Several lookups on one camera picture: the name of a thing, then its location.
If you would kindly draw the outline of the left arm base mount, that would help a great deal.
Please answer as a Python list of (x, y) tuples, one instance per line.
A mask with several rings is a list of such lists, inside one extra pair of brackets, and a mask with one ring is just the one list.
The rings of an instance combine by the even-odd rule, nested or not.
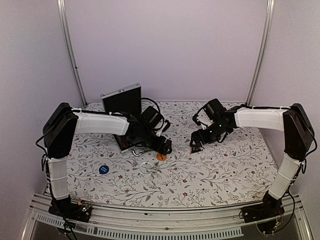
[(88, 223), (91, 218), (92, 205), (84, 200), (73, 203), (70, 197), (61, 200), (52, 199), (48, 212), (67, 220)]

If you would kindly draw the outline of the aluminium poker case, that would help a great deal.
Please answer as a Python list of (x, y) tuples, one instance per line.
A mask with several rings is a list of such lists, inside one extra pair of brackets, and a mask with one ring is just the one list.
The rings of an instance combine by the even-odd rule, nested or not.
[[(127, 113), (132, 114), (135, 117), (142, 112), (141, 97), (142, 88), (141, 84), (138, 82), (100, 94), (100, 99), (105, 112)], [(149, 150), (150, 149), (145, 146), (132, 144), (131, 148), (127, 150), (121, 151), (119, 148), (121, 155), (125, 156), (132, 154), (136, 157), (147, 153)]]

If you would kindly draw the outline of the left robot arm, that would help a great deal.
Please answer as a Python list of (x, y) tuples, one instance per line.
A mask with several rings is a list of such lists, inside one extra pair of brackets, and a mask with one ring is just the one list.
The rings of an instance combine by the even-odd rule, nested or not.
[(67, 156), (75, 135), (112, 134), (124, 136), (131, 145), (142, 145), (161, 155), (172, 152), (171, 140), (160, 133), (158, 124), (165, 129), (169, 122), (152, 106), (134, 116), (130, 113), (86, 111), (72, 108), (62, 102), (43, 127), (42, 140), (47, 158), (47, 179), (55, 202), (55, 209), (63, 216), (74, 213), (67, 185)]

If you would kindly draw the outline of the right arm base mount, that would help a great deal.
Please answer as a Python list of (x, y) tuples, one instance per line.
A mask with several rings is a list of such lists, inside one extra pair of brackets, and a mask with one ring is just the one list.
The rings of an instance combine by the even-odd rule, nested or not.
[(266, 201), (260, 204), (243, 207), (238, 216), (245, 223), (261, 221), (257, 229), (264, 235), (274, 234), (284, 219), (282, 201)]

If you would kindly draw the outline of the orange round button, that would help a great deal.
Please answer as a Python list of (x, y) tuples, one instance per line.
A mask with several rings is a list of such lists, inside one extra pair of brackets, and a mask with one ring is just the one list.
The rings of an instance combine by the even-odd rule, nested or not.
[(165, 161), (165, 160), (167, 159), (167, 156), (166, 156), (166, 155), (163, 155), (163, 154), (158, 153), (158, 154), (156, 155), (156, 159), (157, 159), (158, 161), (163, 162), (163, 161)]

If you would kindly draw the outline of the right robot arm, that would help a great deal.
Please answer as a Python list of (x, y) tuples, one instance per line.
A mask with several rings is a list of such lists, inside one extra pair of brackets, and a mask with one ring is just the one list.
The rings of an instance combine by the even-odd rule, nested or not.
[(218, 99), (212, 99), (201, 110), (205, 112), (209, 123), (199, 119), (196, 113), (192, 120), (200, 129), (190, 137), (192, 150), (214, 142), (223, 142), (236, 128), (259, 128), (277, 130), (284, 133), (284, 157), (277, 176), (264, 195), (264, 203), (258, 213), (262, 218), (269, 218), (278, 210), (278, 203), (288, 193), (299, 172), (306, 171), (306, 158), (317, 146), (315, 132), (311, 122), (299, 103), (291, 106), (248, 106), (236, 105), (226, 109)]

